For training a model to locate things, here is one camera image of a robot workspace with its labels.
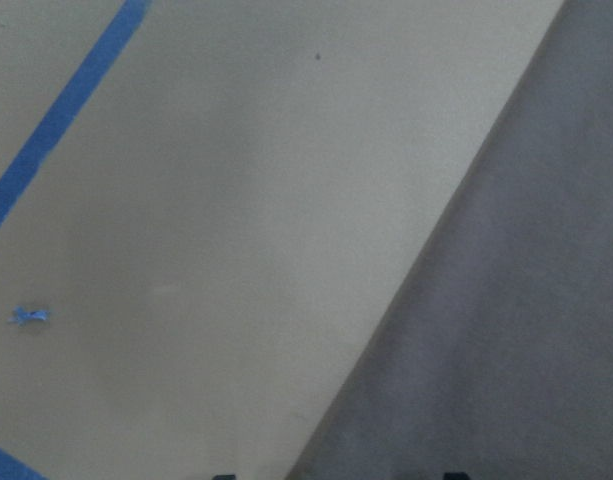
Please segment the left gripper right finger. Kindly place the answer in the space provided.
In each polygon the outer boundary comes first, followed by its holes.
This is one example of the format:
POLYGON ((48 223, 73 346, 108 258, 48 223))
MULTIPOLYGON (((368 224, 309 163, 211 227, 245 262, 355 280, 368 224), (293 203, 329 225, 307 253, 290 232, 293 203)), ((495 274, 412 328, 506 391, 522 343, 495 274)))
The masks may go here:
POLYGON ((442 480, 469 480, 469 475, 466 472, 445 472, 442 480))

